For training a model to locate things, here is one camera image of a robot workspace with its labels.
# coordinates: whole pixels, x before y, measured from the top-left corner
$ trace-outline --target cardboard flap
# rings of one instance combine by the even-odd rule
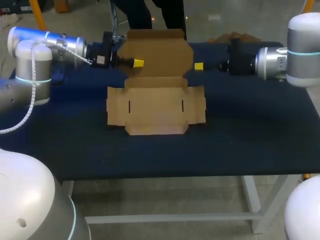
[[[185,34],[182,29],[152,30],[131,29],[127,32],[127,39],[183,39]]]
[[[187,122],[179,125],[131,125],[126,124],[125,130],[130,135],[170,135],[184,134],[189,125]]]
[[[187,88],[188,81],[180,76],[173,77],[134,77],[124,82],[124,89],[129,88]]]
[[[108,87],[106,100],[106,111],[108,112],[108,125],[124,126],[128,111],[124,106],[128,106],[125,89]]]
[[[206,98],[204,86],[188,87],[185,101],[185,113],[188,124],[206,122]]]
[[[118,56],[144,60],[144,66],[119,66],[119,69],[130,78],[183,76],[193,67],[194,53],[180,33],[182,30],[176,29],[132,31]]]
[[[108,125],[125,126],[130,135],[183,134],[186,125],[206,122],[203,86],[108,87]]]

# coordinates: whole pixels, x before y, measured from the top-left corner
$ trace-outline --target person's leg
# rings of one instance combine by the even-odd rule
[[[111,0],[126,15],[130,29],[152,29],[151,14],[144,0]]]
[[[184,0],[152,0],[162,10],[162,16],[168,29],[182,29],[187,40]]]

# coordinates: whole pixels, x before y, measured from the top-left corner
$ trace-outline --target chair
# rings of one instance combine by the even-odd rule
[[[111,12],[111,22],[112,22],[112,37],[113,40],[117,43],[127,37],[127,35],[119,35],[119,25],[128,22],[128,20],[118,22],[117,17],[117,6],[113,0],[110,0],[110,12]]]

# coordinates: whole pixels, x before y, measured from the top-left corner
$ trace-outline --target blue fabric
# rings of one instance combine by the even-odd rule
[[[225,44],[191,46],[195,62],[228,57]],[[305,89],[216,70],[186,77],[190,86],[205,86],[207,123],[184,135],[129,136],[107,126],[107,86],[123,87],[126,76],[84,67],[52,87],[50,102],[35,107],[22,128],[1,135],[0,147],[39,159],[61,181],[320,172],[320,119]],[[0,128],[26,110],[2,114]]]

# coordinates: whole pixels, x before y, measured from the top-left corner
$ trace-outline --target concrete floor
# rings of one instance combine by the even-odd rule
[[[161,11],[146,0],[155,29],[165,28]],[[48,30],[85,37],[88,43],[100,41],[103,31],[111,30],[109,0],[73,0],[71,13],[57,14],[53,9],[43,15]],[[206,41],[223,33],[248,33],[265,41],[286,45],[287,25],[303,5],[303,0],[184,0],[187,37],[190,42]],[[315,3],[314,9],[320,9]],[[120,12],[119,19],[125,20]],[[21,15],[17,26],[36,28],[32,14]],[[5,57],[6,37],[2,32],[0,61]],[[128,25],[120,26],[125,34]],[[15,60],[8,57],[2,77],[8,77]],[[309,91],[320,110],[320,88]],[[255,178],[262,199],[269,193],[276,176]],[[73,198],[85,216],[209,213],[246,211],[239,177],[186,177],[80,181],[74,186]],[[101,224],[91,226],[92,240],[284,240],[283,208],[269,230],[253,235],[247,221],[170,222]]]

